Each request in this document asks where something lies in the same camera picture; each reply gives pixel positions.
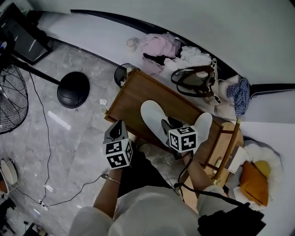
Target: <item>fan pole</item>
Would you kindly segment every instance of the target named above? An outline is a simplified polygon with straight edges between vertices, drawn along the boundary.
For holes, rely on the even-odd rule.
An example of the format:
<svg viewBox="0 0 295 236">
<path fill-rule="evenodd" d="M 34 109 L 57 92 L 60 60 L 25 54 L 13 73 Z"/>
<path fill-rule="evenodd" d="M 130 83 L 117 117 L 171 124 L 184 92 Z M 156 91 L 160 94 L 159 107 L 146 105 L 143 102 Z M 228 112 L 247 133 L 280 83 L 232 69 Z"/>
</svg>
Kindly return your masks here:
<svg viewBox="0 0 295 236">
<path fill-rule="evenodd" d="M 32 66 L 29 66 L 27 63 L 25 62 L 22 62 L 18 59 L 16 59 L 15 57 L 12 56 L 12 60 L 11 60 L 11 63 L 19 68 L 22 68 L 24 69 L 25 71 L 28 71 L 34 75 L 37 75 L 39 77 L 41 77 L 42 79 L 45 79 L 51 83 L 55 83 L 57 85 L 60 85 L 60 81 L 56 80 L 56 79 L 53 79 L 52 77 L 48 76 L 47 74 L 44 74 L 43 72 L 35 69 L 34 67 Z"/>
</svg>

